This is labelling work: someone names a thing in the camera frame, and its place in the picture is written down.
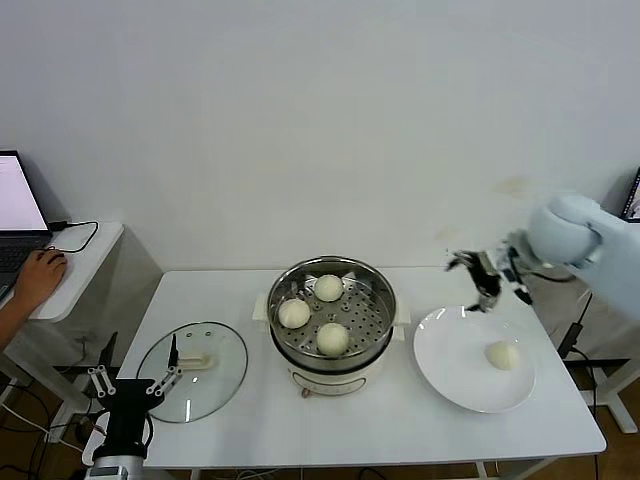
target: glass lid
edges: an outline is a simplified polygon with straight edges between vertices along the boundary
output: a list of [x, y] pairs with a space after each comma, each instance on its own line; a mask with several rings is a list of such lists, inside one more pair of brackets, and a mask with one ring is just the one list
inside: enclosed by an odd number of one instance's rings
[[238, 391], [247, 371], [247, 347], [235, 330], [222, 323], [184, 325], [151, 347], [137, 378], [165, 376], [174, 335], [183, 375], [162, 405], [149, 413], [165, 422], [188, 423], [219, 410]]

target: person's arm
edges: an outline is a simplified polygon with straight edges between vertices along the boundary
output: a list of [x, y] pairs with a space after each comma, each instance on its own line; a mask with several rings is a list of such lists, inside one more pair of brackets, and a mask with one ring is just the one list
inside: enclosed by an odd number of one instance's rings
[[37, 250], [22, 267], [13, 297], [0, 309], [0, 352], [9, 345], [33, 311], [56, 289], [67, 259], [58, 250]]

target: laptop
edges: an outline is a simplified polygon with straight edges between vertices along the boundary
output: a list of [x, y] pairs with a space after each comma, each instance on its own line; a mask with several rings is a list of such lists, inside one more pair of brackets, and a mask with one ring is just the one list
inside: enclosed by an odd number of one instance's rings
[[0, 300], [29, 254], [51, 241], [16, 151], [0, 151]]

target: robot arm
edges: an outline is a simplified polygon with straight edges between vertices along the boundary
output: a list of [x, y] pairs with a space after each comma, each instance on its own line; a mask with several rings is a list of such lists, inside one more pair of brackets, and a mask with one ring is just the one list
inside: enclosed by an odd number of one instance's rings
[[500, 288], [495, 287], [500, 280], [507, 280], [519, 298], [531, 303], [519, 270], [535, 272], [563, 265], [587, 283], [594, 295], [640, 321], [636, 307], [640, 296], [640, 229], [585, 197], [554, 198], [534, 212], [526, 231], [512, 232], [497, 248], [456, 252], [449, 269], [459, 264], [469, 269], [480, 293], [478, 304], [471, 308], [490, 311], [500, 295]]
[[94, 465], [87, 470], [85, 479], [141, 480], [148, 447], [148, 442], [142, 441], [145, 421], [151, 427], [149, 410], [160, 405], [182, 378], [176, 336], [171, 343], [166, 374], [159, 380], [117, 379], [112, 383], [104, 367], [108, 361], [102, 357], [100, 366], [90, 368], [88, 373], [96, 387], [98, 400], [109, 412], [109, 425], [104, 443], [93, 453]]

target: stainless steel steamer basket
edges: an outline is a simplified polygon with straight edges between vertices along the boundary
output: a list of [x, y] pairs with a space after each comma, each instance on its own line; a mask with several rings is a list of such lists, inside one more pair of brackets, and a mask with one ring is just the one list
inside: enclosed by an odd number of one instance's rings
[[[318, 300], [313, 292], [322, 275], [340, 277], [344, 293], [335, 302]], [[303, 327], [285, 328], [278, 320], [280, 305], [292, 298], [304, 300], [311, 318]], [[337, 375], [359, 370], [378, 358], [393, 333], [396, 299], [391, 285], [374, 268], [344, 257], [325, 256], [294, 265], [269, 292], [267, 312], [273, 341], [294, 365], [314, 373]], [[326, 323], [340, 323], [349, 331], [349, 348], [328, 357], [317, 348], [316, 334]]]

